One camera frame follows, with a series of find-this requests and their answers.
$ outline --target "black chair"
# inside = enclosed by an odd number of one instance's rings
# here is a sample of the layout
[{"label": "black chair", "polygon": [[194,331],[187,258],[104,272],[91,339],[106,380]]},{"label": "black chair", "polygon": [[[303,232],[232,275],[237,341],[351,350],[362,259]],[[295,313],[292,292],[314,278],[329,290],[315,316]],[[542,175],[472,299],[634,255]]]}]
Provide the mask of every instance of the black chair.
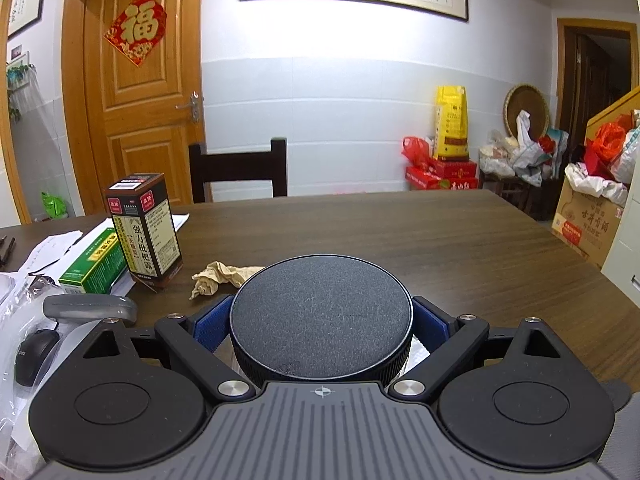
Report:
[{"label": "black chair", "polygon": [[287,196],[287,139],[271,139],[270,152],[213,155],[207,155],[203,144],[191,144],[189,165],[195,203],[205,201],[207,182],[271,180],[273,196]]}]

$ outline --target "brown tabletop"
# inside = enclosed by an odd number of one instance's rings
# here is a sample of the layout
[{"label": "brown tabletop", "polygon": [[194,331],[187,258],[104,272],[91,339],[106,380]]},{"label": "brown tabletop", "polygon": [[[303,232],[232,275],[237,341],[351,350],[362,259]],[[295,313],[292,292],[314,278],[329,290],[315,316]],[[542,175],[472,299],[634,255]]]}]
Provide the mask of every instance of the brown tabletop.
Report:
[{"label": "brown tabletop", "polygon": [[[299,254],[364,258],[395,274],[452,316],[473,313],[493,326],[544,319],[601,380],[640,391],[640,310],[596,267],[531,218],[483,191],[428,191],[276,198],[176,207],[191,217],[178,232],[184,268],[154,294],[136,285],[138,324],[192,314],[191,275],[213,260],[266,266]],[[17,269],[45,236],[87,232],[103,217],[0,230],[15,236]],[[220,292],[232,292],[224,285]]]}]

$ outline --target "green medicine box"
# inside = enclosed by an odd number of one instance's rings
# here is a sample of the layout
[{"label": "green medicine box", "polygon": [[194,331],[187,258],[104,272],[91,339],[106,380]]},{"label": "green medicine box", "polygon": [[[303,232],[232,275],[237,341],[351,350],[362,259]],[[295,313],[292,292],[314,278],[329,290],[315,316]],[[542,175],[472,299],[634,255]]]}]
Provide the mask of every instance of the green medicine box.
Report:
[{"label": "green medicine box", "polygon": [[107,228],[60,277],[67,294],[108,294],[127,267],[115,229]]}]

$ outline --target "silver bolt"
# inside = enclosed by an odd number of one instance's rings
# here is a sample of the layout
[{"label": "silver bolt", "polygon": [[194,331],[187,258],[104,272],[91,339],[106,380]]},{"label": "silver bolt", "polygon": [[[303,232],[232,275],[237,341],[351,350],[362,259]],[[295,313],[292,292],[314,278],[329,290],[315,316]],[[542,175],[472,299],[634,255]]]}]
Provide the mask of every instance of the silver bolt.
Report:
[{"label": "silver bolt", "polygon": [[424,384],[420,381],[405,379],[394,384],[394,390],[405,397],[420,395],[424,391]]},{"label": "silver bolt", "polygon": [[239,397],[249,391],[249,385],[244,381],[225,381],[220,383],[218,391],[227,397]]}]

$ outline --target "black mouse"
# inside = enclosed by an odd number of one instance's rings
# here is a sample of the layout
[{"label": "black mouse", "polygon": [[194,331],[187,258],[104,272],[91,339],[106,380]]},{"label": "black mouse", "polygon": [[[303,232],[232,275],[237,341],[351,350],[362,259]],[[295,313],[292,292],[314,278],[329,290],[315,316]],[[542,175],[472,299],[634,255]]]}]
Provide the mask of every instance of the black mouse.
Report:
[{"label": "black mouse", "polygon": [[55,330],[37,330],[28,335],[15,355],[15,381],[22,386],[33,386],[44,359],[59,340],[60,334]]}]

